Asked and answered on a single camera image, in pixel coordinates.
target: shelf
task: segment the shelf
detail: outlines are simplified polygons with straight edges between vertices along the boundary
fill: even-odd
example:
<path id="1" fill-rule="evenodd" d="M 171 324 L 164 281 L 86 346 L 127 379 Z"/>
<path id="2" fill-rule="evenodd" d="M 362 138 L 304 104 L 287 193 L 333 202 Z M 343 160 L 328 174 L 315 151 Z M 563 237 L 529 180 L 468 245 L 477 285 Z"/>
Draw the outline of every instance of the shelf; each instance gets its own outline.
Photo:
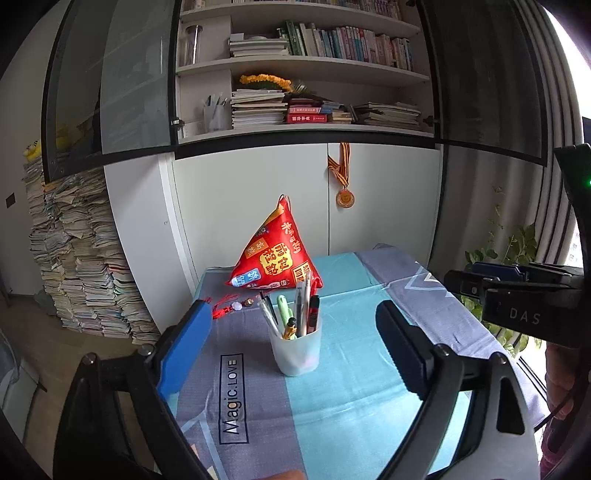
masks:
<path id="1" fill-rule="evenodd" d="M 266 132 L 280 132 L 280 131 L 295 131 L 295 130 L 338 130 L 338 131 L 352 131 L 352 132 L 377 132 L 389 134 L 404 134 L 413 135 L 416 137 L 433 138 L 432 133 L 419 132 L 416 130 L 406 130 L 404 128 L 389 128 L 389 127 L 373 127 L 371 125 L 338 125 L 338 124 L 282 124 L 282 125 L 261 125 L 258 127 L 236 128 L 233 130 L 222 130 L 219 132 L 212 132 L 209 134 L 194 135 L 192 137 L 183 138 L 179 140 L 180 144 L 187 144 L 199 142 L 204 140 L 211 140 L 214 138 L 234 137 L 237 135 L 248 135 L 255 133 Z"/>
<path id="2" fill-rule="evenodd" d="M 411 37 L 420 28 L 394 18 L 335 5 L 306 2 L 252 2 L 218 5 L 181 13 L 181 22 L 189 23 L 206 18 L 232 17 L 235 33 L 265 33 L 274 31 L 285 20 L 294 23 L 314 23 L 316 28 L 334 28 L 344 25 L 371 30 L 389 37 Z"/>
<path id="3" fill-rule="evenodd" d="M 429 77 L 426 75 L 376 63 L 291 55 L 260 55 L 205 61 L 195 65 L 179 67 L 177 68 L 177 75 L 183 77 L 216 70 L 230 70 L 234 77 L 268 73 L 288 79 L 386 87 L 407 87 L 429 81 Z"/>

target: blue gripper pad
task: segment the blue gripper pad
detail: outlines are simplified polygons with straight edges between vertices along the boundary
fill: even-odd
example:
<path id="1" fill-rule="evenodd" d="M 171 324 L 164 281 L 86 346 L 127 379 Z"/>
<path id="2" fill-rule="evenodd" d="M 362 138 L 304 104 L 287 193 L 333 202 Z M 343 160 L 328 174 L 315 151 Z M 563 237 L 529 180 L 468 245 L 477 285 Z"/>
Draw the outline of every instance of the blue gripper pad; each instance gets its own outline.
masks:
<path id="1" fill-rule="evenodd" d="M 160 379 L 156 387 L 164 401 L 170 394 L 181 390 L 191 366 L 209 336 L 212 320 L 209 303 L 195 300 L 164 342 L 165 351 L 160 361 Z"/>

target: red book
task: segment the red book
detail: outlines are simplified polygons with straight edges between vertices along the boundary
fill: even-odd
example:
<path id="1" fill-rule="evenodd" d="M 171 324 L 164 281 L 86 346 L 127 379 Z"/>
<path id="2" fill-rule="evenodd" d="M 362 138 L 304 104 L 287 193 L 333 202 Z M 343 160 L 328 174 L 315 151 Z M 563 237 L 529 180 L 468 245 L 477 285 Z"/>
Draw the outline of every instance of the red book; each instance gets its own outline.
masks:
<path id="1" fill-rule="evenodd" d="M 299 113 L 288 113 L 287 123 L 289 124 L 325 124 L 326 115 L 322 113 L 300 115 Z"/>
<path id="2" fill-rule="evenodd" d="M 319 106 L 291 106 L 287 113 L 320 113 Z"/>

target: yellow flower decoration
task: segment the yellow flower decoration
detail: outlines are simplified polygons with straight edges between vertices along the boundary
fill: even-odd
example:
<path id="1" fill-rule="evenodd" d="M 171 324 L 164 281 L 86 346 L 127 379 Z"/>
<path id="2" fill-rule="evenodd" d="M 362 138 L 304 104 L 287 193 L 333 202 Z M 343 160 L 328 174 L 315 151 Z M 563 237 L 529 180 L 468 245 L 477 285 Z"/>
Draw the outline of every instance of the yellow flower decoration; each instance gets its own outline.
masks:
<path id="1" fill-rule="evenodd" d="M 282 89 L 287 90 L 288 92 L 292 91 L 291 80 L 285 80 L 275 75 L 261 73 L 259 75 L 242 75 L 240 77 L 240 83 L 243 85 L 248 85 L 249 83 L 254 82 L 272 82 L 280 86 Z"/>

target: medal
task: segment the medal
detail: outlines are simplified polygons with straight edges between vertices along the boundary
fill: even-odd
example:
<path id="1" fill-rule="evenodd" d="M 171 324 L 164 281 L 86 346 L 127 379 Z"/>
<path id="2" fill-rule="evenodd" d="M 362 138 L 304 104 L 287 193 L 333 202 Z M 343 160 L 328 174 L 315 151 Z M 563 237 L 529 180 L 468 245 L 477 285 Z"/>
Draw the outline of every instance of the medal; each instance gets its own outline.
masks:
<path id="1" fill-rule="evenodd" d="M 351 208 L 355 203 L 355 196 L 347 189 L 349 186 L 349 157 L 351 146 L 348 143 L 341 142 L 340 148 L 343 152 L 343 163 L 335 162 L 329 155 L 329 170 L 335 174 L 335 178 L 343 186 L 342 190 L 336 194 L 336 204 L 342 208 Z"/>

